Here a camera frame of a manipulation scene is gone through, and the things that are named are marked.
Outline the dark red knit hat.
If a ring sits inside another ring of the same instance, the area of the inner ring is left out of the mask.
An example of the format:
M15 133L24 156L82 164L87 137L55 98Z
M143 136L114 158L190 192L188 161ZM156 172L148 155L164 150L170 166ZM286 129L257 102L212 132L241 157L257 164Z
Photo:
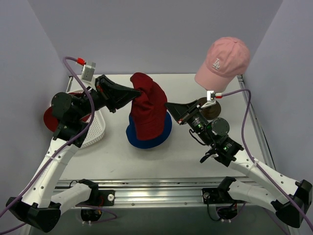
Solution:
M130 81L134 89L140 92L140 96L132 101L130 112L136 137L140 141L155 139L164 130L167 96L159 84L144 73L134 73Z

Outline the blue bucket hat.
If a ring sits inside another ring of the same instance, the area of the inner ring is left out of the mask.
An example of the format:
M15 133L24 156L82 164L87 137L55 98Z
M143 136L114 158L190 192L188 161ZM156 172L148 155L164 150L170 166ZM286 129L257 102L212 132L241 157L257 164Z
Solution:
M157 147L161 145L163 142L165 142L170 136L171 131L172 131L172 119L171 119L170 114L167 112L162 134L154 139L141 141L136 137L135 124L134 124L132 117L129 116L129 125L126 128L126 136L127 136L128 142L132 146L139 148L139 149L150 149L150 148Z

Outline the red cap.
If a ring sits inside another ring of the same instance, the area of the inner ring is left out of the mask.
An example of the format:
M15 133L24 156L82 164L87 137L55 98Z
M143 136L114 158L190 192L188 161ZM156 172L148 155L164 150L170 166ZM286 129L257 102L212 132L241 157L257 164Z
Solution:
M72 94L76 97L80 97L82 95L83 90L76 90L75 92L70 92L69 94ZM82 118L82 121L87 121L88 118L90 117L90 115ZM59 124L59 121L57 120L57 118L52 116L52 106L50 106L44 113L44 123L45 126L48 128L48 130L50 130L51 132L54 132Z

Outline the pink baseball cap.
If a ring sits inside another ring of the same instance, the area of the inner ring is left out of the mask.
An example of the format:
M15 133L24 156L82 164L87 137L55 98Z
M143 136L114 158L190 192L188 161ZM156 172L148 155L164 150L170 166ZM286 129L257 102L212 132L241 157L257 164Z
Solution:
M208 49L195 82L207 91L222 93L237 75L244 74L250 63L250 50L235 37L217 39Z

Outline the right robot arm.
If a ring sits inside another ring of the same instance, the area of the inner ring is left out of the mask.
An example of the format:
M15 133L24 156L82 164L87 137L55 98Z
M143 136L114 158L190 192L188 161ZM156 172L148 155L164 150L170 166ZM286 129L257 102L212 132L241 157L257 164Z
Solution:
M213 158L258 183L256 187L234 177L225 177L217 190L221 201L252 203L275 213L286 225L300 227L312 204L313 186L310 182L289 178L249 157L247 150L229 137L228 122L221 117L208 121L202 115L197 100L187 104L167 102L165 106L178 124L188 124L189 132L197 134L202 144L210 147L201 158L201 163Z

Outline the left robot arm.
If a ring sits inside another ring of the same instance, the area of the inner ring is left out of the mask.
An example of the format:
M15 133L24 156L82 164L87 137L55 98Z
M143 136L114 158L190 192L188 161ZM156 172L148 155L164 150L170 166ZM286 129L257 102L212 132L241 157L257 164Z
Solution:
M6 209L18 220L45 233L56 226L62 214L80 203L91 206L101 203L98 184L86 179L56 195L53 192L70 159L81 148L95 112L107 107L114 113L141 95L140 91L116 84L105 75L92 83L78 76L75 79L83 93L60 92L53 97L52 116L59 123L49 149L29 184L6 203Z

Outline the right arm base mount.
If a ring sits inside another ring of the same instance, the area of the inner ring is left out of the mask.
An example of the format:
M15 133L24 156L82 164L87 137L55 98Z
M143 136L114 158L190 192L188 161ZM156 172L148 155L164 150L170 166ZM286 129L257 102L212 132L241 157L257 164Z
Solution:
M206 205L207 214L212 221L231 223L242 212L246 202L233 199L228 193L230 185L236 181L235 178L226 176L216 188L201 190L203 203ZM213 204L223 204L223 206L215 208L215 216L210 212L210 205Z

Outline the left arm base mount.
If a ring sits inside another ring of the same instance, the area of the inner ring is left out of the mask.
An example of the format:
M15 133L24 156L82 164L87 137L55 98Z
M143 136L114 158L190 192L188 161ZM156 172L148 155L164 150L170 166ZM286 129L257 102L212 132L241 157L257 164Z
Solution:
M83 222L86 222L89 225L91 225L93 223L106 222L117 218L117 216L114 216L114 218L100 220L103 211L93 208L93 207L98 208L103 206L113 206L115 197L114 190L110 189L102 191L99 189L97 183L86 179L82 179L78 181L78 183L84 184L91 189L89 198L79 203L79 205L82 205L83 207L91 206L91 208L88 209L81 209L80 216Z

